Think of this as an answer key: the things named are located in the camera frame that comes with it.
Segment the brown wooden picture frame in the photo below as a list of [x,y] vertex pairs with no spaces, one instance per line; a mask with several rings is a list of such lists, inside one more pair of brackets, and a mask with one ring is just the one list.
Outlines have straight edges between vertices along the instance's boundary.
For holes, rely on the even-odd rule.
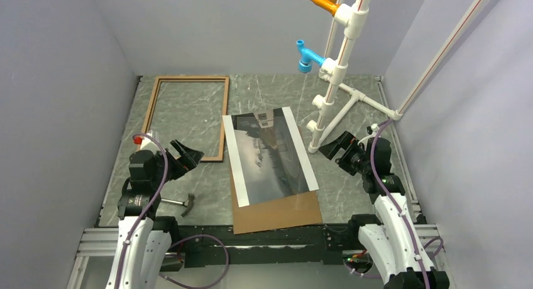
[[[152,88],[148,108],[146,110],[142,131],[145,133],[150,129],[153,114],[157,105],[157,99],[162,83],[166,82],[222,82],[224,84],[224,94],[222,101],[221,116],[228,113],[229,100],[229,84],[230,77],[228,75],[159,75],[155,77],[155,83]],[[221,122],[221,131],[219,135],[219,144],[217,147],[218,154],[216,156],[203,157],[202,163],[221,163],[224,159],[224,144],[225,144],[224,123]]]

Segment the glossy photo white borders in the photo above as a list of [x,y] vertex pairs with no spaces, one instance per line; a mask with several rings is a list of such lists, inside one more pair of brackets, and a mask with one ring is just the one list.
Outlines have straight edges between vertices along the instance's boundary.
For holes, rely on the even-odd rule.
[[222,117],[238,207],[319,189],[291,108]]

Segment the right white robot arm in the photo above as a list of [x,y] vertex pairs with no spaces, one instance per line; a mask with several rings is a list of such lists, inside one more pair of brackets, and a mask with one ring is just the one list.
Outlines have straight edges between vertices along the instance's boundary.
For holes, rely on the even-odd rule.
[[350,175],[361,176],[376,213],[353,215],[346,239],[371,258],[384,288],[449,288],[447,273],[435,267],[415,230],[406,191],[392,172],[389,140],[369,137],[363,143],[345,131],[319,151]]

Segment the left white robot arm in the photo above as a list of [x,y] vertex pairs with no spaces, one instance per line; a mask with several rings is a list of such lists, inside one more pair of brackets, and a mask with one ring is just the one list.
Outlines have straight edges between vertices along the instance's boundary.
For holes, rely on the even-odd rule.
[[167,251],[179,246],[174,216],[157,216],[165,183],[193,170],[204,154],[177,140],[174,158],[158,143],[143,140],[129,158],[129,177],[118,201],[118,239],[106,288],[153,288]]

